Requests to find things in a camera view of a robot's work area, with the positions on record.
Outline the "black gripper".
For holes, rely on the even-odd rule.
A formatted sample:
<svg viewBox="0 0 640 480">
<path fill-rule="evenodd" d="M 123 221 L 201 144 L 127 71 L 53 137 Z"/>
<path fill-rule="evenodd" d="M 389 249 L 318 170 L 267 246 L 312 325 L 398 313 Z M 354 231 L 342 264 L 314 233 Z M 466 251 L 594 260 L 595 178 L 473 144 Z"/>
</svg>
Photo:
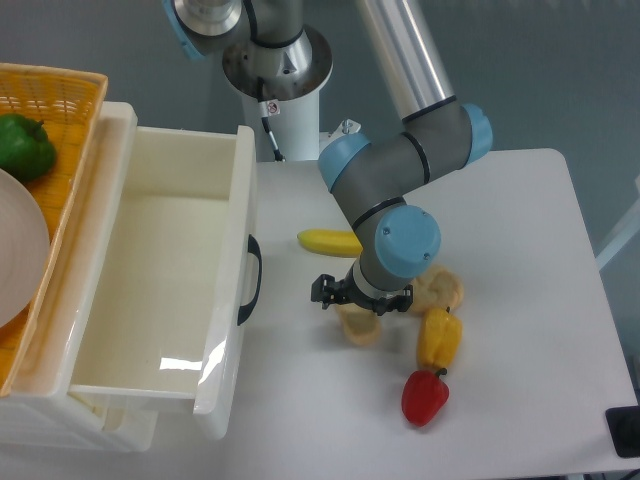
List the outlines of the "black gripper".
<svg viewBox="0 0 640 480">
<path fill-rule="evenodd" d="M 337 281 L 331 275 L 322 274 L 311 285 L 310 300 L 320 303 L 323 310 L 331 305 L 355 304 L 383 316 L 393 311 L 407 312 L 413 303 L 413 287 L 408 284 L 398 293 L 369 295 L 359 289 L 351 276 Z"/>
</svg>

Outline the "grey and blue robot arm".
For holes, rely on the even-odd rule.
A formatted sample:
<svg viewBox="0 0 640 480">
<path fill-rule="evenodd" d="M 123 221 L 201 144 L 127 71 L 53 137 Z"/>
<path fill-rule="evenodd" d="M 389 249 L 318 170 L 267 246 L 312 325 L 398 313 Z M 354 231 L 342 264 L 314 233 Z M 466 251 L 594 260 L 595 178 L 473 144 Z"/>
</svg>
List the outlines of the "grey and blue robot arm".
<svg viewBox="0 0 640 480">
<path fill-rule="evenodd" d="M 323 275 L 313 301 L 356 304 L 377 314 L 404 312 L 411 283 L 440 247 L 434 218 L 405 195 L 462 169 L 492 147 L 490 122 L 460 103 L 419 6 L 361 1 L 357 8 L 401 119 L 403 131 L 372 144 L 344 120 L 319 130 L 319 93 L 333 60 L 326 39 L 303 20 L 299 1 L 167 1 L 185 54 L 223 54 L 263 161 L 314 160 L 362 250 L 342 280 Z"/>
</svg>

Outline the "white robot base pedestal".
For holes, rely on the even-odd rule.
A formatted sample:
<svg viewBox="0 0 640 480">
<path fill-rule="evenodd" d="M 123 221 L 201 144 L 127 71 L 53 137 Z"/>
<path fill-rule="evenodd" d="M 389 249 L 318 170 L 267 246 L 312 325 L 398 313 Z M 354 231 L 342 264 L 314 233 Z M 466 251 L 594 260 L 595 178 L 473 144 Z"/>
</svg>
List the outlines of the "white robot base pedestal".
<svg viewBox="0 0 640 480">
<path fill-rule="evenodd" d="M 306 25 L 292 43 L 268 48 L 251 41 L 223 53 L 223 70 L 254 130 L 259 162 L 319 156 L 320 92 L 333 59 L 329 43 Z"/>
</svg>

